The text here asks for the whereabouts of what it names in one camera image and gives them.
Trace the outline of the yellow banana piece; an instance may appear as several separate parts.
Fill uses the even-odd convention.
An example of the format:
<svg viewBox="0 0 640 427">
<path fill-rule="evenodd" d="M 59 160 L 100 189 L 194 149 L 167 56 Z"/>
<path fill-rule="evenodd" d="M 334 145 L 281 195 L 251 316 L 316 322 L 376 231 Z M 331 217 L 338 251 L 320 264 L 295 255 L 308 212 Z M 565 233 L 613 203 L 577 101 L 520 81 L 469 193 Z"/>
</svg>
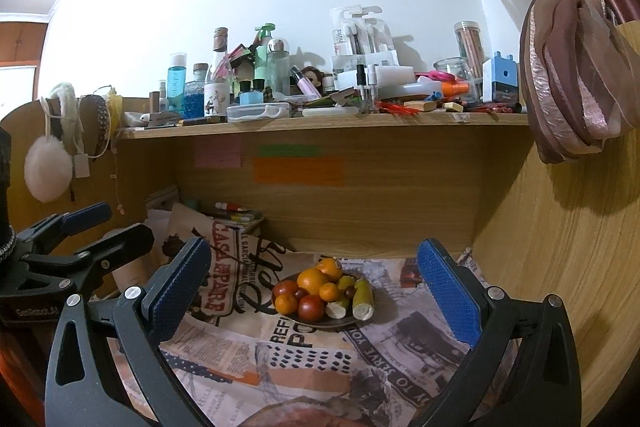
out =
<svg viewBox="0 0 640 427">
<path fill-rule="evenodd" d="M 341 320 L 347 317 L 350 300 L 340 299 L 326 303 L 326 316 L 332 320 Z"/>
</svg>

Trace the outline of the green spray bottle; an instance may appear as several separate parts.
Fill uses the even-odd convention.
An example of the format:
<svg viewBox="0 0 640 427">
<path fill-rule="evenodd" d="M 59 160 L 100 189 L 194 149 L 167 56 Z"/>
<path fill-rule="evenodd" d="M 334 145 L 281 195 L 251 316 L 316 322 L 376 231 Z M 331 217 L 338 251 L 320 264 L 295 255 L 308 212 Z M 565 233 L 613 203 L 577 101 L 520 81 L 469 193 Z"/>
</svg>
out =
<svg viewBox="0 0 640 427">
<path fill-rule="evenodd" d="M 265 80 L 267 78 L 269 41 L 275 29 L 276 25 L 274 23 L 264 23 L 256 28 L 256 37 L 253 43 L 255 79 Z"/>
</svg>

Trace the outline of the clear plastic flat box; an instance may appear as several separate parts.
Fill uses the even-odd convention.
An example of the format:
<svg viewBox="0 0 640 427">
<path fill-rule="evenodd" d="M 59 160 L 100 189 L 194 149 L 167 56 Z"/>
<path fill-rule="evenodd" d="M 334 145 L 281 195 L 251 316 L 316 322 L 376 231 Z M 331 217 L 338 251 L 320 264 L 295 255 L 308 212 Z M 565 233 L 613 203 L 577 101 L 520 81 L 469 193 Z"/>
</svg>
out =
<svg viewBox="0 0 640 427">
<path fill-rule="evenodd" d="M 264 119 L 280 119 L 291 116 L 291 105 L 286 102 L 269 102 L 230 106 L 227 120 L 230 124 Z"/>
</svg>

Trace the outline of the large red tomato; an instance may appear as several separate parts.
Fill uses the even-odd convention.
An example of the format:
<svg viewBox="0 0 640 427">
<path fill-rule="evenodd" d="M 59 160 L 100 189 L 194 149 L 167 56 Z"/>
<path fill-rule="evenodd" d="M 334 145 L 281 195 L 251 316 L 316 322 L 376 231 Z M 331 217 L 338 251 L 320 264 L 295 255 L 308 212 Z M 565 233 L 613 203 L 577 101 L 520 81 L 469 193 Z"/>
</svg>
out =
<svg viewBox="0 0 640 427">
<path fill-rule="evenodd" d="M 316 324 L 326 315 L 326 302 L 318 295 L 306 295 L 299 300 L 297 317 L 305 323 Z"/>
</svg>

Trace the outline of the pink sticky note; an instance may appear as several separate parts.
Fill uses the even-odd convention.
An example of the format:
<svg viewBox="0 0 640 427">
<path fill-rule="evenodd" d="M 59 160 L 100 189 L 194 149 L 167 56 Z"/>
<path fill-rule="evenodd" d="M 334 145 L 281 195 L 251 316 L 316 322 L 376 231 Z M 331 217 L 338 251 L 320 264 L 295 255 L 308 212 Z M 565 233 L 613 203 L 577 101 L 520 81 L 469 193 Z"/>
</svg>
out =
<svg viewBox="0 0 640 427">
<path fill-rule="evenodd" d="M 242 140 L 235 135 L 209 136 L 194 144 L 194 166 L 198 169 L 240 169 Z"/>
</svg>

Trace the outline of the small mandarin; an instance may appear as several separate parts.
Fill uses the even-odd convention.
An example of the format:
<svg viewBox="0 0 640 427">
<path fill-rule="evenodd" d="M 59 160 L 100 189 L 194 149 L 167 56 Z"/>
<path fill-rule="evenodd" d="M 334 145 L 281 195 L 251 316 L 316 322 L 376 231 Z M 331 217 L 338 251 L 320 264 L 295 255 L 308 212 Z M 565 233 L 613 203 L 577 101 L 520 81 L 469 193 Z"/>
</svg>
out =
<svg viewBox="0 0 640 427">
<path fill-rule="evenodd" d="M 297 313 L 298 300 L 295 298 L 294 294 L 281 294 L 277 295 L 276 299 L 274 299 L 273 306 L 280 314 L 288 317 L 289 315 Z"/>
</svg>

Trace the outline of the green-yellow banana piece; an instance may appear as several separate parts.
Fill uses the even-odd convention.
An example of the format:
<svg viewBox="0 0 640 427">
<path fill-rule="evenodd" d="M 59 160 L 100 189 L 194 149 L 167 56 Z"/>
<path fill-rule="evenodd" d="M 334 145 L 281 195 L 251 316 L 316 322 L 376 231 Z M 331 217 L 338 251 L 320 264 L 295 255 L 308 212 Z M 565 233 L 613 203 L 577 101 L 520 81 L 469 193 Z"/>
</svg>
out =
<svg viewBox="0 0 640 427">
<path fill-rule="evenodd" d="M 374 314 L 372 287 L 368 280 L 359 279 L 355 283 L 355 294 L 352 297 L 352 316 L 357 321 L 368 321 Z"/>
</svg>

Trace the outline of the large orange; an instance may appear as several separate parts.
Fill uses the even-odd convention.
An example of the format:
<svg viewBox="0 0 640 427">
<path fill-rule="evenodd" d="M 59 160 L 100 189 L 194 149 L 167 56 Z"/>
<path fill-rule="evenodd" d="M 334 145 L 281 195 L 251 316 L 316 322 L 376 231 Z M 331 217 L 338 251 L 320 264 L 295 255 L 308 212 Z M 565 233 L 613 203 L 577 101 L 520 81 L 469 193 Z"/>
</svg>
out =
<svg viewBox="0 0 640 427">
<path fill-rule="evenodd" d="M 296 279 L 297 286 L 305 289 L 308 295 L 318 295 L 320 288 L 327 283 L 329 283 L 329 279 L 326 274 L 316 268 L 300 272 Z"/>
</svg>

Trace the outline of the sticker mandarin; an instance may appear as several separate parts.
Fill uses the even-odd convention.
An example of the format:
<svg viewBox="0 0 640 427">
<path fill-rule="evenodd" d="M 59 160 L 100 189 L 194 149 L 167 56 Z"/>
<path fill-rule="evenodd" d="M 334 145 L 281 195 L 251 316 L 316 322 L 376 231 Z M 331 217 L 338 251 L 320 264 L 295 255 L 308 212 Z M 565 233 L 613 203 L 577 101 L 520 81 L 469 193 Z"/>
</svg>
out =
<svg viewBox="0 0 640 427">
<path fill-rule="evenodd" d="M 333 283 L 336 283 L 343 276 L 341 262 L 335 258 L 322 258 L 316 264 L 316 269 L 322 272 L 326 278 Z"/>
</svg>

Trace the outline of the white cylindrical cup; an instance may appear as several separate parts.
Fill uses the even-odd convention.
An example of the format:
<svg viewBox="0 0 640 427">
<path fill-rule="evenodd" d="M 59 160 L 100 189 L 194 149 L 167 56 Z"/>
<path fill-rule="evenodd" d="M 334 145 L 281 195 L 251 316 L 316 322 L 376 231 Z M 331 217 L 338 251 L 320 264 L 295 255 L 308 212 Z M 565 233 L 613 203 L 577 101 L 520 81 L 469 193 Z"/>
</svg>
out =
<svg viewBox="0 0 640 427">
<path fill-rule="evenodd" d="M 117 289 L 123 293 L 130 286 L 143 286 L 149 280 L 153 265 L 151 254 L 128 262 L 112 272 Z"/>
</svg>

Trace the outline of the white fluffy pompom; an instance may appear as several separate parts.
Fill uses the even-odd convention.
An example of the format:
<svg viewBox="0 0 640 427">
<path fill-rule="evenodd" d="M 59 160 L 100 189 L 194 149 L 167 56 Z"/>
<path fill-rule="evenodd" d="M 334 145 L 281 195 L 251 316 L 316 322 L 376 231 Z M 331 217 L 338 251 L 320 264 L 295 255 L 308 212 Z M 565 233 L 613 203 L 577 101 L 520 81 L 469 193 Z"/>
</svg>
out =
<svg viewBox="0 0 640 427">
<path fill-rule="evenodd" d="M 72 158 L 55 136 L 40 136 L 29 147 L 24 178 L 30 194 L 38 202 L 53 202 L 61 197 L 70 186 L 72 176 Z"/>
</svg>

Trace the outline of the blue pencil sharpener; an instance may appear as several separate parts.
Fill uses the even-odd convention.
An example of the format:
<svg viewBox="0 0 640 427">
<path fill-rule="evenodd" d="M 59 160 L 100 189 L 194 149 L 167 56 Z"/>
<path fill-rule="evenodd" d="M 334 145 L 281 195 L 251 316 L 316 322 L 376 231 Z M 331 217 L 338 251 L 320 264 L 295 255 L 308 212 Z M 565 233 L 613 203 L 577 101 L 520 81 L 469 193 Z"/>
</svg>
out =
<svg viewBox="0 0 640 427">
<path fill-rule="evenodd" d="M 483 64 L 482 100 L 515 104 L 518 101 L 518 63 L 499 51 Z"/>
</svg>

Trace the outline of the jar of pencils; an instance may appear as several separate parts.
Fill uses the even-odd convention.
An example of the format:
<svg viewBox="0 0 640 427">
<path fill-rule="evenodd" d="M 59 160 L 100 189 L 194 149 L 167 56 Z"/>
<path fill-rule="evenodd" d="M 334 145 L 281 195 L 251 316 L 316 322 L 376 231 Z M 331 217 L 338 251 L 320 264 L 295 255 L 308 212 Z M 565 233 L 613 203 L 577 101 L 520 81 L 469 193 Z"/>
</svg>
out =
<svg viewBox="0 0 640 427">
<path fill-rule="evenodd" d="M 462 20 L 454 24 L 460 56 L 465 59 L 473 78 L 483 77 L 486 60 L 480 25 L 472 20 Z"/>
</svg>

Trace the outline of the small red tomato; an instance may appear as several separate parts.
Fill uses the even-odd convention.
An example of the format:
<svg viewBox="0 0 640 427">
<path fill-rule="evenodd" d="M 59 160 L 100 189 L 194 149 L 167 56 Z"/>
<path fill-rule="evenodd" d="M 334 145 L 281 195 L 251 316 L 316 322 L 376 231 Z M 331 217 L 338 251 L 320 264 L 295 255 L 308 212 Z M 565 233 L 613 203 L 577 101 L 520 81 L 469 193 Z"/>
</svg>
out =
<svg viewBox="0 0 640 427">
<path fill-rule="evenodd" d="M 298 285 L 292 280 L 283 280 L 272 288 L 272 300 L 276 300 L 281 295 L 295 295 Z"/>
</svg>

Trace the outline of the red white marker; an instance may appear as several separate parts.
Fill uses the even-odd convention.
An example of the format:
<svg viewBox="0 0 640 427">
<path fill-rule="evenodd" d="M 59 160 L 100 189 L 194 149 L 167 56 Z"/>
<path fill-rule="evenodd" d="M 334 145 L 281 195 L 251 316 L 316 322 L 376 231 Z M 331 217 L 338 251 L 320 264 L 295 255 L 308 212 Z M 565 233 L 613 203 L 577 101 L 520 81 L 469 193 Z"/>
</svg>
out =
<svg viewBox="0 0 640 427">
<path fill-rule="evenodd" d="M 217 210 L 225 211 L 225 212 L 236 212 L 236 213 L 247 213 L 250 212 L 250 208 L 229 204 L 228 202 L 215 202 L 215 208 Z"/>
</svg>

